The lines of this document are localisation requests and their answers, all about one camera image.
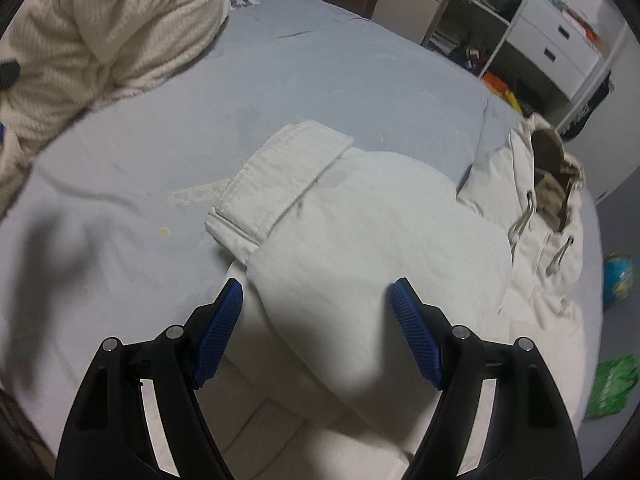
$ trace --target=shelf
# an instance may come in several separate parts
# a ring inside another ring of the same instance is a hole
[[[482,10],[484,10],[484,12],[487,12],[490,15],[492,15],[499,22],[504,23],[505,25],[509,26],[509,24],[510,24],[509,20],[503,18],[500,14],[495,12],[495,10],[493,10],[491,7],[489,7],[482,0],[466,0],[466,1],[468,1],[470,4],[473,4],[475,6],[480,7]]]

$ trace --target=green plastic bag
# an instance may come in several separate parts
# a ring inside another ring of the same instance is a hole
[[[584,418],[600,418],[621,412],[626,405],[626,396],[637,383],[638,368],[632,355],[598,364]]]

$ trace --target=bed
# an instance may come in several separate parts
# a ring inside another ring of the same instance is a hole
[[[363,150],[464,181],[515,112],[449,61],[319,0],[231,13],[199,60],[79,118],[37,159],[0,224],[0,363],[55,452],[100,342],[153,338],[217,294],[232,259],[204,229],[218,182],[284,124],[312,119]],[[602,323],[602,250],[585,191],[586,406]]]

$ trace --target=drawer handle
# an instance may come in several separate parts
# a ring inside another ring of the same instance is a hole
[[[551,60],[551,63],[556,60],[556,54],[551,52],[548,48],[545,49],[545,56],[547,56]]]
[[[569,39],[569,31],[566,30],[562,25],[558,25],[558,32],[562,34],[566,40]]]

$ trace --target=cream knit sweater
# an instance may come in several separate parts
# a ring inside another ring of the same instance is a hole
[[[0,39],[0,217],[33,157],[79,112],[160,84],[213,40],[229,0],[25,0]]]

